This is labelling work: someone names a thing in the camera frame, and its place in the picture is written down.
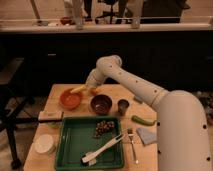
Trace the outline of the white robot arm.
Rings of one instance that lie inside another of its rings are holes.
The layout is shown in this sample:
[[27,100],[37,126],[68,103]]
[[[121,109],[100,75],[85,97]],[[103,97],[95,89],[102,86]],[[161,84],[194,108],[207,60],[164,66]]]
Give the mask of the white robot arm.
[[183,90],[168,91],[121,68],[117,55],[101,57],[86,85],[112,78],[157,113],[158,171],[212,171],[208,125],[201,102]]

